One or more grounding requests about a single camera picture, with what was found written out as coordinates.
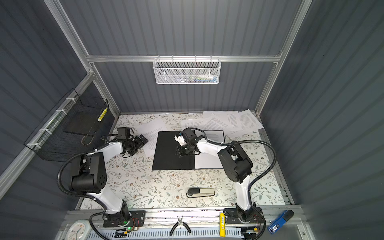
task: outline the black mounting plate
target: black mounting plate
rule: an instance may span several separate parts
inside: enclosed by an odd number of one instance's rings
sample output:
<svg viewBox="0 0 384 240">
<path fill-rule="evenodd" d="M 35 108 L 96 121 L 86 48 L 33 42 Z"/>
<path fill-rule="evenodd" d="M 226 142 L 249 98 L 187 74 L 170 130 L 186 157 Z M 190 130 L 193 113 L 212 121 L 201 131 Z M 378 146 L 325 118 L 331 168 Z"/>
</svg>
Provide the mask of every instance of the black mounting plate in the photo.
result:
<svg viewBox="0 0 384 240">
<path fill-rule="evenodd" d="M 263 210 L 259 207 L 256 208 L 260 213 L 263 213 Z M 236 208 L 223 209 L 223 213 L 225 215 L 225 224 L 241 224 L 239 218 L 237 217 Z M 260 223 L 260 217 L 253 217 L 249 223 Z"/>
<path fill-rule="evenodd" d="M 145 211 L 129 211 L 131 213 L 131 217 L 137 218 L 139 220 L 139 227 L 144 226 L 145 220 Z M 105 220 L 103 223 L 103 227 L 119 227 L 116 223 L 111 222 L 110 220 Z M 133 227 L 133 219 L 131 219 L 127 226 L 125 227 Z"/>
</svg>

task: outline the yellow highlighter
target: yellow highlighter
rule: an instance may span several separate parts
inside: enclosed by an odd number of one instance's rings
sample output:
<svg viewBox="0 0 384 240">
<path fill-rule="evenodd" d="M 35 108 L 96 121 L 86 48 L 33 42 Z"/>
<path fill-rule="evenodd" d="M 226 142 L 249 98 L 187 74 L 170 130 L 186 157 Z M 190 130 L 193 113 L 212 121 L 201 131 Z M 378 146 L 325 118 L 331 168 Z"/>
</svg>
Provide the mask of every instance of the yellow highlighter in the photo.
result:
<svg viewBox="0 0 384 240">
<path fill-rule="evenodd" d="M 225 215 L 220 213 L 220 237 L 225 237 Z"/>
</svg>

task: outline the floral tablecloth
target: floral tablecloth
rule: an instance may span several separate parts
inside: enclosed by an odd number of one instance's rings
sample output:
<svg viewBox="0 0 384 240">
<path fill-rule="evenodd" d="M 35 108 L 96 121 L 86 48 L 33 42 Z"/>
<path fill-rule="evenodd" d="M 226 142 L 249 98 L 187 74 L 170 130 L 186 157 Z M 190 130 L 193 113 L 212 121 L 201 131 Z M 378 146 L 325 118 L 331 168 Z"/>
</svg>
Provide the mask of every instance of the floral tablecloth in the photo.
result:
<svg viewBox="0 0 384 240">
<path fill-rule="evenodd" d="M 118 127 L 131 127 L 135 134 L 140 134 L 136 128 L 155 118 L 161 118 L 169 131 L 181 130 L 182 120 L 201 117 L 202 114 L 120 115 L 114 133 Z M 260 136 L 258 132 L 234 139 L 225 136 L 226 142 L 244 139 L 260 139 Z M 251 179 L 254 179 L 269 166 L 265 148 L 258 144 L 243 144 L 242 147 L 253 162 Z M 152 171 L 153 156 L 147 157 L 143 149 L 133 157 L 121 156 L 115 156 L 106 162 L 107 184 L 131 209 L 226 207 L 233 206 L 236 202 L 234 183 L 222 169 Z M 186 192 L 191 187 L 212 187 L 216 194 L 213 197 L 190 199 L 187 198 Z M 256 205 L 284 205 L 273 171 L 252 186 L 251 195 Z M 101 207 L 94 201 L 85 199 L 80 209 L 101 209 Z"/>
</svg>

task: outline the paper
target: paper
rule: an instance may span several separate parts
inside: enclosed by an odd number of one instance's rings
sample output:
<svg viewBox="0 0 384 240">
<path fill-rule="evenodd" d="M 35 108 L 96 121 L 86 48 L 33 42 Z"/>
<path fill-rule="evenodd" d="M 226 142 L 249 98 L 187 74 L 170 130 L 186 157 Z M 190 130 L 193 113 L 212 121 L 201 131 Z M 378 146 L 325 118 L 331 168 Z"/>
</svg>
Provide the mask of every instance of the paper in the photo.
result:
<svg viewBox="0 0 384 240">
<path fill-rule="evenodd" d="M 161 118 L 155 118 L 137 127 L 137 132 L 148 139 L 148 143 L 143 147 L 147 157 L 155 155 L 157 136 L 162 131 L 168 131 L 168 129 Z"/>
<path fill-rule="evenodd" d="M 237 111 L 204 111 L 203 118 L 209 118 L 212 114 L 218 116 L 222 120 L 226 120 L 228 124 L 231 124 L 233 127 L 241 127 L 240 115 Z"/>
<path fill-rule="evenodd" d="M 187 127 L 198 127 L 203 122 L 204 122 L 204 119 L 202 119 L 202 118 L 182 120 L 181 121 L 181 130 L 186 129 Z"/>
<path fill-rule="evenodd" d="M 203 119 L 204 121 L 197 127 L 201 130 L 223 130 L 229 128 L 230 125 L 222 121 L 216 115 L 212 115 L 207 119 Z"/>
<path fill-rule="evenodd" d="M 215 142 L 225 142 L 223 131 L 205 131 L 207 137 Z M 218 156 L 201 153 L 195 156 L 195 169 L 221 169 L 223 168 Z"/>
<path fill-rule="evenodd" d="M 243 134 L 247 134 L 258 129 L 264 128 L 260 121 L 251 113 L 249 109 L 242 111 L 239 113 L 241 127 L 240 131 L 230 131 L 228 133 L 231 137 L 241 136 Z"/>
</svg>

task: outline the black pliers handle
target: black pliers handle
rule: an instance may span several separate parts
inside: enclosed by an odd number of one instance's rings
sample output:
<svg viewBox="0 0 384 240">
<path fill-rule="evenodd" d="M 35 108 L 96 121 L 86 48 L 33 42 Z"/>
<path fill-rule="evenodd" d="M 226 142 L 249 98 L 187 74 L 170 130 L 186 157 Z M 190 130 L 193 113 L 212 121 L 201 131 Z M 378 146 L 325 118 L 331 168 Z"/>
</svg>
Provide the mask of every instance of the black pliers handle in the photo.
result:
<svg viewBox="0 0 384 240">
<path fill-rule="evenodd" d="M 191 229 L 189 228 L 189 226 L 185 222 L 183 222 L 182 219 L 183 219 L 183 217 L 181 217 L 181 218 L 177 217 L 178 221 L 177 221 L 177 223 L 175 223 L 175 225 L 173 225 L 171 231 L 169 232 L 169 236 L 172 236 L 173 232 L 175 231 L 175 229 L 178 225 L 179 226 L 183 225 L 187 229 L 188 233 L 192 232 Z"/>
</svg>

